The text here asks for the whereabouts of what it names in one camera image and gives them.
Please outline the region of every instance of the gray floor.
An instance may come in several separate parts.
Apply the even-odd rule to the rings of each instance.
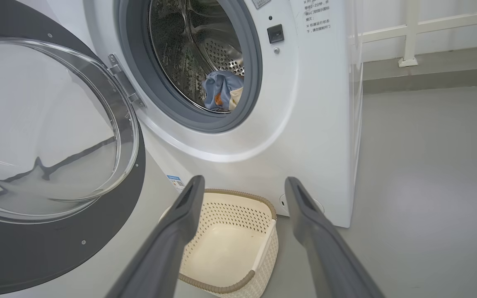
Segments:
[[[390,298],[477,297],[477,87],[364,98],[351,249]],[[314,297],[280,217],[264,298]],[[178,283],[176,297],[213,297]]]

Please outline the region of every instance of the door hinge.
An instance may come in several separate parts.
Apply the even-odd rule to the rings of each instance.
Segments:
[[[121,84],[121,87],[126,92],[126,95],[128,96],[128,100],[130,100],[130,103],[134,107],[134,109],[137,108],[146,108],[146,104],[141,100],[141,98],[138,96],[134,85],[130,82],[128,79],[123,67],[119,63],[117,56],[114,53],[111,53],[108,55],[108,59],[110,60],[111,67],[108,68],[108,71],[115,76],[117,81]]]

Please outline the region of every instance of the perforated basket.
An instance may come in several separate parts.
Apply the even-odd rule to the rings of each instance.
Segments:
[[[180,280],[219,297],[259,298],[277,258],[277,215],[265,198],[207,189]]]

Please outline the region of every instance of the stainless steel drum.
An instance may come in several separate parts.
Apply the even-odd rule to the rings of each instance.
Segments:
[[[198,107],[205,109],[207,74],[229,70],[244,76],[239,39],[217,0],[153,0],[148,25],[163,72]]]

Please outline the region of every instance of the warning label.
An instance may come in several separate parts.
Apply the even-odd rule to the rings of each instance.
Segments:
[[[169,176],[167,175],[167,177],[169,178],[169,180],[171,181],[172,185],[174,185],[174,187],[176,187],[176,190],[181,193],[183,191],[183,189],[185,188],[185,185],[183,184],[183,182],[181,181],[180,177],[177,177],[177,176]]]
[[[302,0],[305,8],[303,19],[305,21],[305,31],[308,34],[328,30],[330,24],[330,4],[329,0]]]

